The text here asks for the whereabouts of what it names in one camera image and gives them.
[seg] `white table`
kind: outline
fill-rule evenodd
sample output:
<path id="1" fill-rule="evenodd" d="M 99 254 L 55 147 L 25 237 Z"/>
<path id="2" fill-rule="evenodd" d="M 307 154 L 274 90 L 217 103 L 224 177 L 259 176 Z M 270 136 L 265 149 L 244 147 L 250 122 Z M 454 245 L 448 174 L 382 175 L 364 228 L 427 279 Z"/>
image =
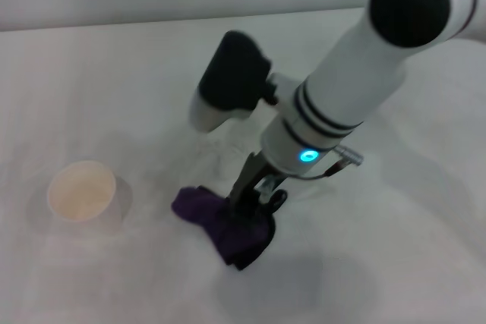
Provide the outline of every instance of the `white table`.
<path id="1" fill-rule="evenodd" d="M 226 267 L 170 210 L 178 189 L 228 193 L 273 116 L 210 136 L 188 101 L 224 32 L 304 78 L 361 10 L 0 33 L 0 321 L 22 324 L 450 324 L 486 321 L 486 47 L 414 57 L 405 86 L 347 138 L 365 155 L 287 181 L 277 233 Z M 95 158 L 130 206 L 114 238 L 62 236 L 46 187 Z"/>

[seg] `purple cloth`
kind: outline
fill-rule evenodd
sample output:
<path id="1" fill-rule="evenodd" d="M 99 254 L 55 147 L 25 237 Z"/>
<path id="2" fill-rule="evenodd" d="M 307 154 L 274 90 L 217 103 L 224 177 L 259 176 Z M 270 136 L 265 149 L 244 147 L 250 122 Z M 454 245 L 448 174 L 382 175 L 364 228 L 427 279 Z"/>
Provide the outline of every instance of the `purple cloth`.
<path id="1" fill-rule="evenodd" d="M 200 225 L 210 236 L 226 265 L 243 269 L 267 248 L 275 233 L 270 214 L 258 214 L 251 222 L 229 215 L 229 201 L 203 187 L 182 188 L 172 210 L 187 222 Z"/>

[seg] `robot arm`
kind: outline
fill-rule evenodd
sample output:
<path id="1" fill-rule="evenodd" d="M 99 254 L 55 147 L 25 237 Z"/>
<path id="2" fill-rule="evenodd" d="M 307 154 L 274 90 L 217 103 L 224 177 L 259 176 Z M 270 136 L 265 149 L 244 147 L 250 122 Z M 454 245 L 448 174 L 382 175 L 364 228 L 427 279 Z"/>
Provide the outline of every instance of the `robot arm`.
<path id="1" fill-rule="evenodd" d="M 404 61 L 454 36 L 485 39 L 485 29 L 486 0 L 369 0 L 361 20 L 304 82 L 268 77 L 270 62 L 254 42 L 230 33 L 194 96 L 191 121 L 210 131 L 250 115 L 258 99 L 276 106 L 261 153 L 250 155 L 230 194 L 238 206 L 262 179 L 273 176 L 273 190 L 331 150 L 343 157 L 335 170 L 358 165 L 360 156 L 339 143 L 400 87 Z"/>

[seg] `cup rim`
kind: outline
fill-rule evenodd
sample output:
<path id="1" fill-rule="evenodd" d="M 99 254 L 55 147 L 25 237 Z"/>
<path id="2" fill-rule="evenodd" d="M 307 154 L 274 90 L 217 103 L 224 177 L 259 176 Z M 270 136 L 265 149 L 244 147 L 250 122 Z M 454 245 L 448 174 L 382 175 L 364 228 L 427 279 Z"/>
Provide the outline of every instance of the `cup rim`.
<path id="1" fill-rule="evenodd" d="M 66 218 L 65 216 L 62 216 L 61 214 L 56 212 L 54 210 L 54 208 L 52 208 L 51 200 L 50 200 L 49 196 L 50 196 L 53 184 L 59 179 L 60 176 L 62 176 L 63 173 L 65 173 L 68 169 L 73 168 L 75 165 L 81 165 L 81 164 L 84 164 L 84 163 L 93 163 L 93 164 L 96 164 L 96 165 L 104 168 L 105 170 L 107 170 L 107 172 L 109 173 L 109 176 L 110 176 L 110 180 L 112 182 L 113 191 L 112 191 L 110 198 L 108 199 L 108 203 L 106 204 L 106 206 L 101 211 L 99 211 L 96 215 L 90 216 L 89 218 L 86 218 L 86 219 L 83 219 L 83 220 L 69 219 L 69 218 Z M 116 177 L 115 177 L 115 174 L 113 174 L 113 171 L 107 165 L 104 165 L 101 162 L 96 161 L 94 159 L 82 159 L 80 161 L 70 163 L 69 165 L 67 165 L 63 169 L 61 169 L 61 171 L 58 171 L 55 174 L 55 176 L 52 178 L 51 182 L 49 183 L 49 187 L 47 188 L 47 205 L 49 206 L 49 210 L 52 212 L 52 214 L 57 216 L 59 219 L 64 220 L 65 222 L 84 223 L 84 222 L 88 222 L 90 220 L 93 220 L 95 218 L 98 218 L 101 214 L 103 214 L 108 209 L 108 207 L 111 205 L 113 198 L 115 197 L 115 194 L 116 194 Z"/>

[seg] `paper cup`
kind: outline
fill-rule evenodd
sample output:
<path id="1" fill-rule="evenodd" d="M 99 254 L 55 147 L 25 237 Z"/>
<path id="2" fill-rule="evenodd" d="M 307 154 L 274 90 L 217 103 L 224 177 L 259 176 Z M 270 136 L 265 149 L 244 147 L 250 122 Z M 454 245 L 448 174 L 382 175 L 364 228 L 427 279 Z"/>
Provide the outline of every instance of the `paper cup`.
<path id="1" fill-rule="evenodd" d="M 109 168 L 96 161 L 79 161 L 52 179 L 47 201 L 55 216 L 77 230 L 111 234 L 122 225 L 115 193 L 116 179 Z"/>

